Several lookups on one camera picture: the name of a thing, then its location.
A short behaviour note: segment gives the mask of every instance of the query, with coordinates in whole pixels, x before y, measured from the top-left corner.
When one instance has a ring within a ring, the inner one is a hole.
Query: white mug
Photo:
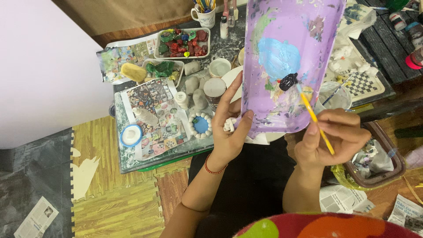
[[[201,12],[198,12],[197,9],[193,8],[191,9],[191,16],[194,20],[200,22],[201,27],[207,27],[208,29],[212,29],[216,21],[216,14],[214,13],[215,10],[216,8],[213,9],[209,13],[201,13]],[[194,11],[197,13],[198,18],[195,18],[194,15],[192,14],[192,12]]]

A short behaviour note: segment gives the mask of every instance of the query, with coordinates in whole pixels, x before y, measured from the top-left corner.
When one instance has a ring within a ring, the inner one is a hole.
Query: sponge
[[[147,70],[135,64],[124,63],[121,68],[121,74],[135,82],[143,82],[147,77]]]

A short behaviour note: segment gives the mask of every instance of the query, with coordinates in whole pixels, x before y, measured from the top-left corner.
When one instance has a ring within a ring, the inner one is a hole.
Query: brown cloth
[[[90,36],[188,17],[194,7],[192,0],[52,1]]]

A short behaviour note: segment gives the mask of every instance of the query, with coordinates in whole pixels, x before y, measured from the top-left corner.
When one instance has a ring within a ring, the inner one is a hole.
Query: purple paint palette
[[[296,87],[279,85],[297,73],[315,104],[344,8],[343,0],[248,1],[241,111],[254,111],[251,133],[294,133],[308,125]]]

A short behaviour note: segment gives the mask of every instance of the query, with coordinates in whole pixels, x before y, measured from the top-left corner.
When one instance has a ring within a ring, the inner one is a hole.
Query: checkered board
[[[369,77],[365,73],[352,72],[351,84],[345,87],[351,94],[352,101],[357,101],[366,97],[374,96],[385,91],[378,77]]]

